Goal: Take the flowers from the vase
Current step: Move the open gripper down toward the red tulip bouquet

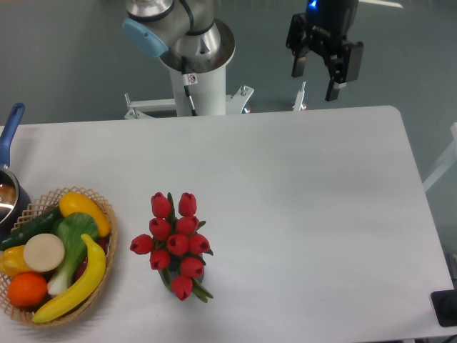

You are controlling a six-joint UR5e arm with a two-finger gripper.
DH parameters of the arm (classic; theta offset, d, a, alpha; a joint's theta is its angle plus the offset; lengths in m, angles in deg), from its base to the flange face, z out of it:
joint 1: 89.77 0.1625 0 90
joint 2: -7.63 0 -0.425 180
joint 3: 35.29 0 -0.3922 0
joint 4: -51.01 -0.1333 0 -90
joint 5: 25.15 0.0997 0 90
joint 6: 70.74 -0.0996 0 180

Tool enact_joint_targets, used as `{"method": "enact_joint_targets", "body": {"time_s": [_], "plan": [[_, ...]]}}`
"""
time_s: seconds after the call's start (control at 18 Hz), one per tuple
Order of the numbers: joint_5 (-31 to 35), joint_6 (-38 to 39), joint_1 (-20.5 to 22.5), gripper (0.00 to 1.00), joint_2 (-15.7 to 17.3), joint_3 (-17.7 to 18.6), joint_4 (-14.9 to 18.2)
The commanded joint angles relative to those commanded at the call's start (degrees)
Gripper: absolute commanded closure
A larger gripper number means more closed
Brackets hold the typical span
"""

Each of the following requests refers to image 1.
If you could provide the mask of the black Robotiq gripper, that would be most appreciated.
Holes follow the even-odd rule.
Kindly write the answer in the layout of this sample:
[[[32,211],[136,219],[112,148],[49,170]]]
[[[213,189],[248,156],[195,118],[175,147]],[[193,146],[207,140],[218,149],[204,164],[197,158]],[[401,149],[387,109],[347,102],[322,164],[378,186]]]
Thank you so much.
[[[330,76],[326,101],[336,100],[340,89],[359,75],[364,44],[347,39],[357,8],[357,1],[307,1],[305,12],[291,18],[286,38],[293,54],[291,76],[303,76],[307,53],[321,56]]]

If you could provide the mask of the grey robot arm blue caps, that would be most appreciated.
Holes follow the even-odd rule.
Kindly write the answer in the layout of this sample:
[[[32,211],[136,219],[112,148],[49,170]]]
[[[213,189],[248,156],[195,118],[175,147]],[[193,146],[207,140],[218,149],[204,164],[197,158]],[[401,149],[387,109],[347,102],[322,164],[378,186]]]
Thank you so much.
[[[214,1],[126,1],[122,24],[128,39],[144,54],[159,58],[179,74],[215,71],[231,60],[235,39],[214,16]],[[306,55],[319,55],[328,69],[326,101],[358,78],[363,43],[347,32],[355,19],[357,1],[306,1],[291,18],[286,48],[293,55],[291,75],[303,75]]]

